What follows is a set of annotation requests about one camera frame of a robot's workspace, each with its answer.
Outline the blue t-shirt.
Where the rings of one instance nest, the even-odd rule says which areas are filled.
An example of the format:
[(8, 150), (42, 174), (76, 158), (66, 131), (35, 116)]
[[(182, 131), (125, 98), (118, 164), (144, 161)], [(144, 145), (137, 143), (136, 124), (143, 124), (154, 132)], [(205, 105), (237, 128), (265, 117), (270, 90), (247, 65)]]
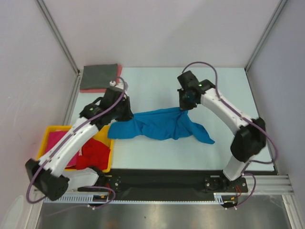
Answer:
[(111, 124), (108, 131), (110, 139), (132, 139), (140, 135), (154, 140), (194, 136), (201, 143), (215, 143), (201, 124), (191, 121), (188, 112), (178, 107), (136, 113), (129, 121)]

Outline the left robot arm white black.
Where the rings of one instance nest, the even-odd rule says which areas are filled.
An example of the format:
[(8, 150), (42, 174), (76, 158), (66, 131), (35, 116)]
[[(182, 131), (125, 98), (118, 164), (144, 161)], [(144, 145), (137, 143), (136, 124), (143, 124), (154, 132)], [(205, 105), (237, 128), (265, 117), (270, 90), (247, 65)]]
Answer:
[(133, 118), (126, 83), (118, 83), (106, 89), (104, 96), (86, 105), (76, 123), (59, 142), (38, 160), (29, 159), (26, 164), (30, 180), (51, 201), (58, 200), (71, 189), (92, 187), (99, 191), (105, 186), (105, 178), (94, 168), (65, 171), (76, 153), (111, 121), (129, 121)]

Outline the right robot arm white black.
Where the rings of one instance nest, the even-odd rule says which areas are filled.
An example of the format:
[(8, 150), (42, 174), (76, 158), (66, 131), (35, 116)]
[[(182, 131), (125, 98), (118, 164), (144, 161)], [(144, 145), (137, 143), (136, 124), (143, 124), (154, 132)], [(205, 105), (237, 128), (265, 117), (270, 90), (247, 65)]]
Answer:
[(232, 191), (251, 159), (266, 146), (266, 136), (262, 133), (265, 122), (262, 118), (243, 116), (209, 80), (199, 82), (191, 77), (178, 79), (178, 82), (181, 85), (178, 90), (181, 110), (191, 110), (201, 104), (218, 116), (234, 135), (230, 146), (232, 156), (223, 170), (224, 177), (220, 179), (220, 187)]

